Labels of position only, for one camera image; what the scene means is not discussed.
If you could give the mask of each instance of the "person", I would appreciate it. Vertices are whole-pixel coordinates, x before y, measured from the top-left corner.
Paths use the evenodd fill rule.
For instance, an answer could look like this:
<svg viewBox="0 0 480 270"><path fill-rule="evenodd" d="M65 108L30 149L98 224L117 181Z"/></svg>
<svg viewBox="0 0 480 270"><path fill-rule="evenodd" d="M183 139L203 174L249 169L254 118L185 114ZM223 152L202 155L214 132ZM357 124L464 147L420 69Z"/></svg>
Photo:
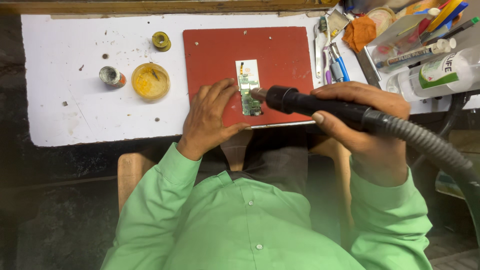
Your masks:
<svg viewBox="0 0 480 270"><path fill-rule="evenodd" d="M352 130L325 111L312 116L352 153L355 232L348 250L311 228L310 204L303 196L304 130L255 131L243 171L207 175L202 156L251 128L222 123L224 107L238 91L234 83L224 79L195 95L179 143L144 175L123 206L102 269L431 269L423 250L432 225L403 141ZM326 85L311 94L409 116L400 95L357 82ZM282 138L283 145L277 143Z"/></svg>

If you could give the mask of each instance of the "shirt sleeve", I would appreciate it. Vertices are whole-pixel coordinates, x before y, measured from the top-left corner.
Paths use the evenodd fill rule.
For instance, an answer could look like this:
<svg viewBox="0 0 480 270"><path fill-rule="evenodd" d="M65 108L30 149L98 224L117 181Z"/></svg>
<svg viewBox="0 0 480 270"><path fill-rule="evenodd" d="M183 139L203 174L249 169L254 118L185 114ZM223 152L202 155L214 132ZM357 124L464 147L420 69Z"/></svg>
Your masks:
<svg viewBox="0 0 480 270"><path fill-rule="evenodd" d="M423 252L432 224L410 169L397 187L377 186L352 169L350 191L356 235L350 253L365 269L432 269Z"/></svg>
<svg viewBox="0 0 480 270"><path fill-rule="evenodd" d="M170 146L127 199L101 269L163 268L173 247L180 209L192 191L201 161L187 159L176 147L176 143Z"/></svg>

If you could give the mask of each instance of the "shirt cuff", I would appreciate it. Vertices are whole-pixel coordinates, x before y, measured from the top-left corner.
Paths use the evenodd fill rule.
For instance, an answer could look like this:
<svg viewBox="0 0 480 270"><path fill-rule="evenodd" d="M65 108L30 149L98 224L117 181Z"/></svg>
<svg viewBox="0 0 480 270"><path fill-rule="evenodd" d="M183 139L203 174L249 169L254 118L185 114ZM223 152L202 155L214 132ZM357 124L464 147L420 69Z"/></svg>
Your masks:
<svg viewBox="0 0 480 270"><path fill-rule="evenodd" d="M177 151L177 143L172 143L170 148L157 165L163 176L174 184L188 184L195 181L200 167L199 161L193 161Z"/></svg>
<svg viewBox="0 0 480 270"><path fill-rule="evenodd" d="M394 209L402 206L416 191L408 168L405 183L395 187L383 187L361 178L352 168L350 159L350 192L352 199L359 199L380 210Z"/></svg>

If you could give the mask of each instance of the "dark trousers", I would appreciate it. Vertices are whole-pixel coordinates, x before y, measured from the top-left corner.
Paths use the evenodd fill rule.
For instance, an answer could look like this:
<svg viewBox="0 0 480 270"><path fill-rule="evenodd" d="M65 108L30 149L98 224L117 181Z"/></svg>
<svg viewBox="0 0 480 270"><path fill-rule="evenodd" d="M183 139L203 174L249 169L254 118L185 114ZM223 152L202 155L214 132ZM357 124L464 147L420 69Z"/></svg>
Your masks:
<svg viewBox="0 0 480 270"><path fill-rule="evenodd" d="M305 194L308 149L304 126L254 130L245 151L243 171L230 171L220 146L207 152L200 163L195 185L227 171L232 180L241 177L276 186L282 191Z"/></svg>

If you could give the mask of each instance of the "hand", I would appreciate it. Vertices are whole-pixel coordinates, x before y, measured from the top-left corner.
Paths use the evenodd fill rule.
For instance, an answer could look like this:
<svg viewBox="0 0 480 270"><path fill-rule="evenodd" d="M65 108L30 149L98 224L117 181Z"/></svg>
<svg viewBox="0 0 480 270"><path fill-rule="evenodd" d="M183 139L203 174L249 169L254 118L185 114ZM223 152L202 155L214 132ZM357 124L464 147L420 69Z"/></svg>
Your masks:
<svg viewBox="0 0 480 270"><path fill-rule="evenodd" d="M223 126L223 109L239 87L234 79L224 79L212 86L202 86L193 97L190 111L183 124L183 135L177 150L184 157L197 161L208 150L230 139L238 132L248 129L248 123Z"/></svg>
<svg viewBox="0 0 480 270"><path fill-rule="evenodd" d="M410 115L410 104L399 94L384 92L358 82L326 85L312 90L312 95L320 99L339 99L369 105L404 120ZM353 130L326 111L317 111L312 118L326 134L350 150L353 159L360 165L355 168L355 172L362 178L380 186L398 186L407 180L404 141Z"/></svg>

